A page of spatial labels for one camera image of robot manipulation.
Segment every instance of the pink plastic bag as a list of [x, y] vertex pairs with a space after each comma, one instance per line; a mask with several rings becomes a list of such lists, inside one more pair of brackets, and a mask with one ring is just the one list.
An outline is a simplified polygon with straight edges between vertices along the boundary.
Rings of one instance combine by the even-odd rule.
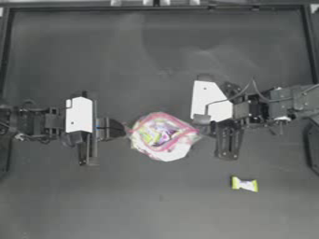
[[132, 148], [152, 159], [168, 162], [186, 155], [200, 136], [188, 123], [157, 112], [137, 120], [129, 138]]

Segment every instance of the dark background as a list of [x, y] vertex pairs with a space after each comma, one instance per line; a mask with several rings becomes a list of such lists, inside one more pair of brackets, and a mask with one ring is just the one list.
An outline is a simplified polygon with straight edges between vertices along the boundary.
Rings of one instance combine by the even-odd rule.
[[[199, 73], [259, 88], [311, 83], [300, 13], [25, 12], [13, 20], [5, 95], [64, 105], [98, 94], [98, 114], [128, 123], [165, 111], [189, 121]], [[16, 143], [0, 184], [1, 238], [316, 238], [319, 178], [303, 129], [247, 132], [236, 162], [203, 138], [189, 156], [154, 162], [128, 140], [100, 144], [100, 166], [76, 151]], [[231, 176], [260, 192], [231, 190]]]

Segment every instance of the robotic arm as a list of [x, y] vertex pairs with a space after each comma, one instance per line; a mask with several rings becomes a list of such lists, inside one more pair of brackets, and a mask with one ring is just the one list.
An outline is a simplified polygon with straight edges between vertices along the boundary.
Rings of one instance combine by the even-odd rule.
[[[251, 84], [255, 94], [245, 93]], [[244, 130], [277, 126], [281, 131], [292, 120], [309, 119], [309, 166], [319, 174], [317, 103], [317, 84], [260, 92], [253, 81], [241, 89], [229, 82], [216, 83], [209, 76], [201, 75], [195, 81], [190, 118], [216, 139], [216, 156], [224, 160], [237, 159]]]
[[0, 104], [0, 177], [9, 170], [10, 141], [60, 140], [78, 150], [78, 164], [94, 165], [97, 143], [125, 136], [122, 125], [110, 118], [97, 118], [97, 102], [82, 91], [65, 100], [65, 108], [34, 108]]
[[[247, 89], [253, 85], [253, 94]], [[236, 160], [244, 131], [281, 127], [292, 120], [309, 119], [307, 130], [309, 166], [319, 174], [319, 85], [275, 88], [260, 92], [252, 81], [243, 89], [229, 82], [215, 82], [209, 75], [195, 81], [193, 124], [216, 139], [216, 156]], [[97, 101], [85, 91], [65, 100], [65, 107], [36, 108], [0, 102], [0, 177], [9, 170], [12, 140], [48, 144], [60, 140], [77, 148], [78, 164], [96, 165], [98, 142], [125, 136], [124, 126], [97, 117]]]

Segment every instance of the toy inside bag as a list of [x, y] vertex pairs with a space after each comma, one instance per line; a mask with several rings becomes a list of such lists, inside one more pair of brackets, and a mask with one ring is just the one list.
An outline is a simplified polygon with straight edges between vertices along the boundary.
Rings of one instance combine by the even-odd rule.
[[186, 155], [200, 135], [188, 123], [157, 112], [138, 119], [129, 138], [132, 148], [152, 159], [169, 162]]

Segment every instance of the cable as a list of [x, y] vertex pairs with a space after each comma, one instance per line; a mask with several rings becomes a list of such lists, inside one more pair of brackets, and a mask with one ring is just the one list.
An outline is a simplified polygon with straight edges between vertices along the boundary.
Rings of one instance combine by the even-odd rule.
[[9, 128], [9, 125], [5, 122], [2, 122], [2, 121], [0, 121], [0, 125], [2, 125], [4, 127]]
[[224, 100], [213, 101], [213, 102], [208, 103], [208, 104], [204, 106], [204, 107], [205, 107], [205, 115], [207, 115], [207, 112], [208, 112], [208, 106], [209, 106], [209, 105], [216, 104], [216, 103], [221, 103], [221, 102], [227, 102], [227, 101], [232, 101], [236, 97], [239, 97], [239, 96], [247, 91], [247, 89], [248, 89], [249, 86], [251, 86], [251, 83], [252, 83], [252, 82], [249, 82], [249, 83], [245, 85], [245, 87], [243, 88], [243, 90], [241, 90], [236, 95], [233, 95], [232, 97], [229, 97], [229, 98], [227, 98], [227, 99], [224, 99]]
[[277, 100], [271, 100], [271, 99], [268, 99], [268, 98], [261, 94], [261, 92], [259, 91], [259, 89], [257, 89], [257, 87], [256, 87], [256, 84], [255, 84], [255, 81], [253, 81], [253, 90], [255, 90], [256, 94], [259, 95], [259, 97], [260, 97], [267, 103], [273, 103], [273, 102], [281, 102], [281, 101], [289, 101], [289, 100], [292, 100], [292, 97], [281, 98], [281, 99], [277, 99]]
[[307, 94], [309, 91], [312, 91], [317, 87], [319, 87], [319, 84], [309, 86], [307, 89], [301, 91], [301, 94]]

